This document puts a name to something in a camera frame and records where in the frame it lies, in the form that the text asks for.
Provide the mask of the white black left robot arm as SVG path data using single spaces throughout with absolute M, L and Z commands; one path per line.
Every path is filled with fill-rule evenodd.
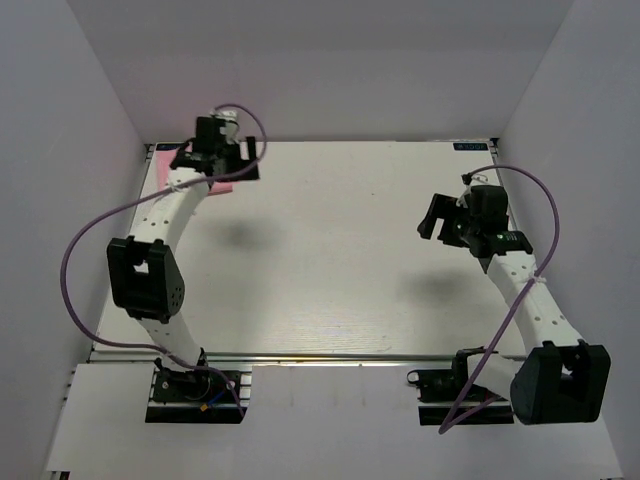
M 179 372 L 177 387 L 199 399 L 211 387 L 204 353 L 181 314 L 186 297 L 174 256 L 199 204 L 217 183 L 257 181 L 256 138 L 238 140 L 237 112 L 222 110 L 196 120 L 194 136 L 180 145 L 163 189 L 126 238 L 114 238 L 107 260 L 114 304 L 147 332 L 162 356 L 160 365 Z

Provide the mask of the pink t shirt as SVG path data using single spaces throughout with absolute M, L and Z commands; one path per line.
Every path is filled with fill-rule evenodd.
M 164 189 L 167 187 L 167 177 L 169 174 L 170 164 L 173 161 L 177 153 L 176 149 L 160 149 L 157 148 L 154 153 L 154 159 L 156 162 L 156 177 L 158 189 Z M 221 195 L 231 193 L 233 191 L 233 185 L 231 183 L 215 183 L 210 191 L 209 195 Z

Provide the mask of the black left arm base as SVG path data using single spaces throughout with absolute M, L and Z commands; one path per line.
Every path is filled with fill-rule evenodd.
M 250 398 L 250 374 L 242 370 L 173 371 L 154 361 L 147 424 L 238 425 Z

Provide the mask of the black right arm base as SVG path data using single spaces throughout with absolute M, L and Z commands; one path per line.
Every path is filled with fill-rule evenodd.
M 412 370 L 407 373 L 407 383 L 419 391 L 418 415 L 421 426 L 439 426 L 443 423 L 451 405 L 468 379 L 466 360 L 481 356 L 484 348 L 459 350 L 445 368 Z M 508 402 L 499 397 L 479 413 L 464 419 L 461 425 L 507 425 L 514 423 Z

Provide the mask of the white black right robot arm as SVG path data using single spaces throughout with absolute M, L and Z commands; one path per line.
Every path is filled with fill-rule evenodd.
M 479 261 L 510 308 L 526 358 L 518 363 L 501 356 L 495 342 L 462 349 L 449 370 L 420 375 L 421 398 L 458 406 L 497 396 L 525 425 L 592 423 L 600 415 L 610 355 L 604 346 L 587 343 L 564 316 L 529 240 L 510 229 L 507 209 L 503 187 L 476 184 L 459 198 L 434 195 L 417 231 Z

